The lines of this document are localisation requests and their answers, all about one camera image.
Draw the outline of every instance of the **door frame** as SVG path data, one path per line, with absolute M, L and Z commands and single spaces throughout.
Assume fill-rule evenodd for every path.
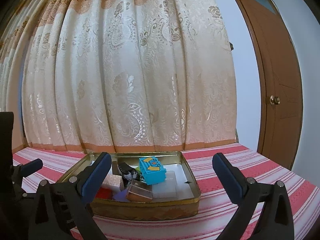
M 238 5 L 238 7 L 239 7 L 239 9 L 241 11 L 241 14 L 242 14 L 242 16 L 244 18 L 244 21 L 245 21 L 245 23 L 246 23 L 246 25 L 248 27 L 248 30 L 249 30 L 249 33 L 250 33 L 250 36 L 251 36 L 251 40 L 252 40 L 252 44 L 253 44 L 253 48 L 254 48 L 254 52 L 255 52 L 255 55 L 256 55 L 256 59 L 257 59 L 258 73 L 259 73 L 259 79 L 260 79 L 260 93 L 261 93 L 260 133 L 259 133 L 257 152 L 258 153 L 262 153 L 262 149 L 263 149 L 263 145 L 264 145 L 264 139 L 265 139 L 265 136 L 266 136 L 267 103 L 269 101 L 269 98 L 267 98 L 265 73 L 264 73 L 264 69 L 263 69 L 263 62 L 262 62 L 262 57 L 261 57 L 261 53 L 260 53 L 258 40 L 257 40 L 256 35 L 254 33 L 250 18 L 248 17 L 247 12 L 246 12 L 243 4 L 241 3 L 241 1 L 240 0 L 235 0 L 235 1 L 237 3 L 237 5 Z M 268 1 L 270 2 L 271 6 L 274 8 L 275 12 L 279 15 L 279 17 L 281 18 L 281 20 L 283 22 L 283 19 L 282 19 L 280 13 L 279 13 L 279 10 L 276 7 L 276 5 L 274 4 L 274 2 L 272 0 L 268 0 Z M 288 35 L 289 35 L 291 44 L 292 44 L 292 46 L 294 48 L 295 56 L 297 58 L 297 62 L 298 62 L 298 65 L 299 65 L 296 49 L 294 47 L 294 44 L 292 42 L 292 39 L 291 39 L 291 36 L 290 36 L 289 32 L 288 32 Z M 299 146 L 301 128 L 302 128 L 302 119 L 303 118 L 301 118 L 299 139 L 296 142 L 297 143 L 297 147 L 296 147 L 294 158 L 295 158 L 295 156 L 297 154 L 297 150 L 298 150 L 298 146 Z

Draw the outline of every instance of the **white plastic container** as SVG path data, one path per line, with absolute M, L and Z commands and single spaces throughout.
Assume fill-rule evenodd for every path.
M 152 185 L 152 198 L 155 201 L 163 198 L 177 199 L 177 179 L 174 171 L 165 173 L 164 182 Z

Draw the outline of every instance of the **door knob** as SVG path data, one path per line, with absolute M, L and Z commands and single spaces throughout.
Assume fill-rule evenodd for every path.
M 280 104 L 280 97 L 271 96 L 270 97 L 270 104 L 271 105 L 279 105 Z

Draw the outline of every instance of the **pink striped fabric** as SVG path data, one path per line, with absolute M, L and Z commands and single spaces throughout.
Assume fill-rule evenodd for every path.
M 184 152 L 202 192 L 196 216 L 169 221 L 127 221 L 95 216 L 97 225 L 108 239 L 114 240 L 216 239 L 237 209 L 212 169 L 212 156 L 217 152 L 225 154 L 231 164 L 238 167 L 246 177 L 255 177 L 262 183 L 273 184 L 279 179 L 285 183 L 293 212 L 295 239 L 303 239 L 320 214 L 319 188 L 239 143 Z M 82 156 L 82 153 L 77 152 L 26 148 L 14 154 L 13 159 L 15 165 L 36 158 L 43 160 L 44 167 L 24 179 L 22 184 L 27 192 L 35 192 L 42 179 L 56 181 Z M 262 206 L 262 203 L 257 205 L 242 239 L 247 239 L 252 233 Z M 72 233 L 76 239 L 82 239 L 77 229 L 73 229 Z

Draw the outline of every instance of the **red object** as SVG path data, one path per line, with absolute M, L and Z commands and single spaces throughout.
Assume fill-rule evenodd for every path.
M 108 188 L 99 188 L 96 198 L 112 199 L 112 190 Z

